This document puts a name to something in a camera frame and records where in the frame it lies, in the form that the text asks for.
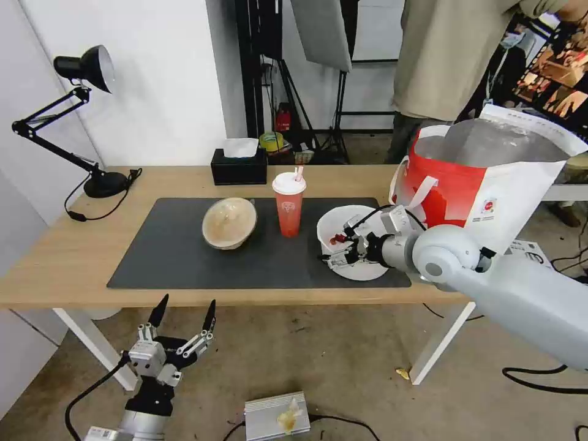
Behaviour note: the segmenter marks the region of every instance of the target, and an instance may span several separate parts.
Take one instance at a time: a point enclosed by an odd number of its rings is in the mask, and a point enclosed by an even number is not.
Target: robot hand
[[[189,340],[160,336],[157,328],[169,300],[166,294],[153,309],[149,321],[138,327],[138,340],[129,351],[132,367],[141,377],[153,377],[161,384],[175,387],[181,370],[196,363],[214,339],[216,301],[212,300],[202,330]]]

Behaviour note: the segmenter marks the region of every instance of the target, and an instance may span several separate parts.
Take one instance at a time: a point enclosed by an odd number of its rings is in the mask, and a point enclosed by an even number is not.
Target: table leg
[[[419,385],[424,380],[475,308],[476,304],[469,302],[466,305],[456,305],[448,314],[445,314],[440,328],[429,338],[410,370],[410,380],[413,385]]]
[[[116,366],[121,355],[106,340],[88,314],[77,309],[53,308],[53,310],[106,369],[110,371]],[[137,377],[128,366],[124,366],[118,371],[115,378],[127,391],[135,389]]]

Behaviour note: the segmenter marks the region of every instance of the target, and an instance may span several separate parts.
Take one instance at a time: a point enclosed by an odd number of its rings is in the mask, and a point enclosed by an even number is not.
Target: paper bag
[[[566,160],[587,149],[551,121],[487,105],[478,119],[421,129],[393,178],[390,201],[428,227],[464,227],[502,254]]]

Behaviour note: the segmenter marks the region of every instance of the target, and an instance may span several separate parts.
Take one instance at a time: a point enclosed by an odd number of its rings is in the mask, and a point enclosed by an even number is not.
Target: plastic cup
[[[300,231],[300,216],[302,215],[302,199],[306,188],[306,181],[301,178],[296,181],[296,173],[280,173],[271,186],[276,193],[277,216],[280,231],[284,237],[295,237]]]

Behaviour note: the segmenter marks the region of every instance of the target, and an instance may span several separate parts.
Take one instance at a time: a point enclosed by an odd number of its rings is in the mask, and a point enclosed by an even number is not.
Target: desk lamp
[[[81,57],[57,56],[53,61],[53,67],[61,77],[67,78],[76,87],[31,116],[13,122],[12,130],[17,135],[31,140],[35,144],[86,170],[89,173],[89,179],[84,184],[84,191],[89,197],[105,198],[128,190],[134,180],[132,176],[128,178],[122,173],[102,171],[97,162],[75,153],[67,152],[37,134],[43,127],[88,103],[91,89],[83,83],[83,80],[88,81],[104,92],[112,93],[115,72],[108,51],[104,46],[99,45],[88,49]],[[59,113],[44,115],[48,110],[64,101],[68,101],[70,98],[77,98],[79,101]]]

